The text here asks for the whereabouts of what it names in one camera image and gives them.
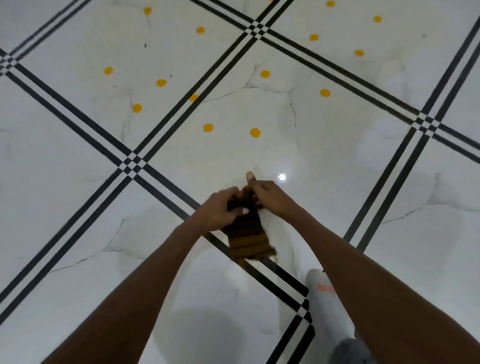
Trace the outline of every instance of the person's right hand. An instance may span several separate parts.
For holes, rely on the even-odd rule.
[[[247,182],[255,192],[262,207],[286,222],[295,217],[300,206],[275,182],[257,181],[252,172],[247,173]]]

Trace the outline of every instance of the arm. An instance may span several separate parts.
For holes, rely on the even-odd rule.
[[[259,204],[305,239],[379,364],[480,363],[480,344],[456,321],[320,224],[272,181],[247,174]]]
[[[195,242],[248,213],[241,208],[227,212],[227,202],[235,196],[240,196],[236,187],[213,194],[43,363],[137,363],[170,285]]]

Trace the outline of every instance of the hand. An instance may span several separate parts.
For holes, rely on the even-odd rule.
[[[247,208],[236,208],[227,211],[228,201],[241,198],[237,187],[230,187],[210,196],[190,219],[195,221],[204,233],[223,229],[239,216],[248,214]]]
[[[247,173],[248,185],[255,191],[259,207],[289,222],[300,206],[273,181],[257,181],[252,172]]]

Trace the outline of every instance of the white marble floor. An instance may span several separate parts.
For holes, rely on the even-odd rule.
[[[274,179],[480,340],[475,0],[5,0],[0,362],[39,363],[214,191]],[[218,232],[142,363],[308,363],[307,272]]]

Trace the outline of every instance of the person's left arm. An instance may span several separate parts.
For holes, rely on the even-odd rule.
[[[43,363],[137,363],[195,242],[248,213],[242,208],[227,212],[227,202],[239,196],[236,187],[210,196]]]

